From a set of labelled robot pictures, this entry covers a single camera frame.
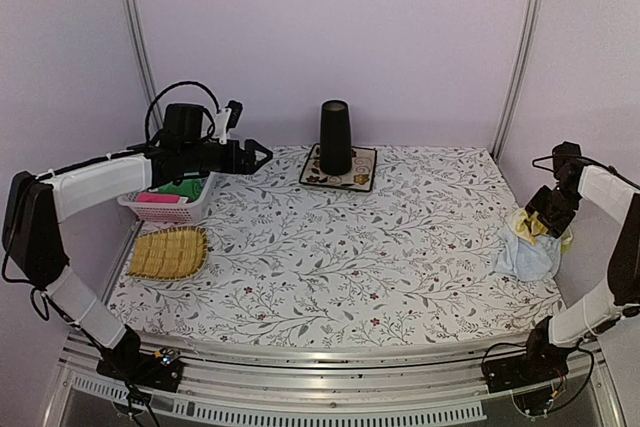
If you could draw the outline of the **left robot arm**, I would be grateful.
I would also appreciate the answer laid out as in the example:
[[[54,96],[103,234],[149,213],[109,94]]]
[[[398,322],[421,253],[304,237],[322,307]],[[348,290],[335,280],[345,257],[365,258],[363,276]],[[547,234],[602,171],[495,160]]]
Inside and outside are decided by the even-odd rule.
[[[52,307],[102,348],[128,381],[148,373],[148,359],[131,344],[126,326],[72,270],[59,229],[69,217],[124,194],[212,172],[250,175],[272,152],[253,139],[231,140],[242,107],[232,101],[217,114],[195,104],[171,104],[156,134],[143,143],[40,175],[14,175],[2,233],[6,261]]]

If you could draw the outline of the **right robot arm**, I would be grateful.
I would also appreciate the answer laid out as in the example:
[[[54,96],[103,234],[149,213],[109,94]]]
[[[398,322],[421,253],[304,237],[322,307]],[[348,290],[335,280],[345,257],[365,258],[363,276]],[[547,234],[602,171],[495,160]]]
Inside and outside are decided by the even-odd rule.
[[[540,321],[526,342],[526,354],[517,362],[517,374],[537,383],[577,350],[618,321],[639,314],[639,185],[614,167],[582,154],[577,143],[556,145],[546,157],[552,162],[555,185],[542,186],[529,200],[526,213],[558,239],[568,229],[579,207],[593,213],[590,240],[596,229],[613,240],[603,278],[569,308]]]

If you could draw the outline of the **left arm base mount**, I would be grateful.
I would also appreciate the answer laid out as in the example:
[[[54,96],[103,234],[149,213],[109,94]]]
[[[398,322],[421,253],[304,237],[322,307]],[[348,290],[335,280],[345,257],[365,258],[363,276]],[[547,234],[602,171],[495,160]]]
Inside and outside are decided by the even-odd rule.
[[[137,387],[147,387],[170,393],[176,393],[185,364],[178,350],[167,347],[160,348],[153,353],[140,353],[132,368],[128,368],[121,375],[106,360],[100,360],[97,373],[115,380],[125,381]]]

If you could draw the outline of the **yellow-green patterned towel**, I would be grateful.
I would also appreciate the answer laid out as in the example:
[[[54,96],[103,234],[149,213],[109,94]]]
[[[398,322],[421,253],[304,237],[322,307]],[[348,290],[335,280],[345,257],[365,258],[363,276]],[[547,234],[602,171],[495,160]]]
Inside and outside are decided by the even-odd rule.
[[[509,229],[520,239],[531,245],[536,245],[539,238],[550,237],[551,230],[538,218],[538,213],[529,214],[525,208],[518,208],[509,217],[507,222]],[[573,232],[568,227],[560,237],[560,251],[562,254],[569,251],[574,240]]]

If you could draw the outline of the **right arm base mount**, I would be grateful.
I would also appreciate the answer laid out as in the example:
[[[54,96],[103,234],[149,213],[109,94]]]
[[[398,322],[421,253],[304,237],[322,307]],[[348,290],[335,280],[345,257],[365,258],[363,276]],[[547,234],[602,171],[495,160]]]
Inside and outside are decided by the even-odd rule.
[[[481,361],[481,372],[490,393],[533,386],[559,380],[568,374],[567,359],[571,349],[529,355],[514,354]]]

